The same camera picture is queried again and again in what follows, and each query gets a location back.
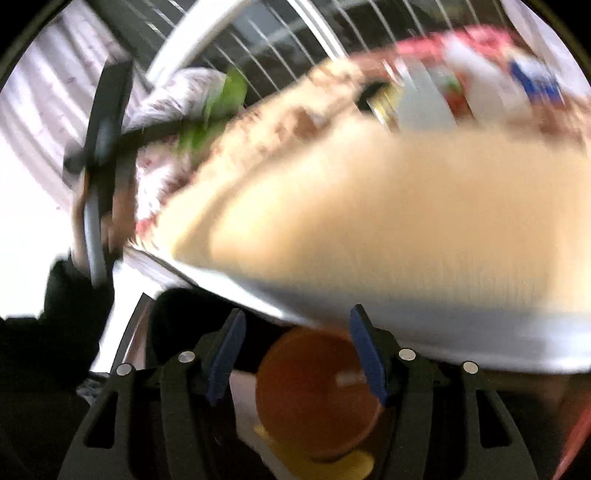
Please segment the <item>person left hand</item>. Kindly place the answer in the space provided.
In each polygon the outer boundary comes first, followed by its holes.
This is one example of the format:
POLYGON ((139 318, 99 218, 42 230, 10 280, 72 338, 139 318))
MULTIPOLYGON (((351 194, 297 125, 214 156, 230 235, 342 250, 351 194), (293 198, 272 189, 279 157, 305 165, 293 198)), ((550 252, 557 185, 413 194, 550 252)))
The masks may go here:
POLYGON ((114 263, 135 232, 136 178, 125 167, 103 185, 99 175, 82 171, 72 209, 74 266, 93 284, 110 281, 114 263))

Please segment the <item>black sleeved left forearm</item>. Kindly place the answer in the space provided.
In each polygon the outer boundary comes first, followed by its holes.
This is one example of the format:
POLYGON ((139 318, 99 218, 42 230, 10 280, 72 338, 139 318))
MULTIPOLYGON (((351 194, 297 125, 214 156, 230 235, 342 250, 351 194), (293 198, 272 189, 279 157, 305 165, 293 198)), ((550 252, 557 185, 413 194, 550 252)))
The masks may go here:
POLYGON ((114 301, 71 259, 49 274, 38 317, 1 322, 1 476, 54 479, 88 404, 78 393, 114 301))

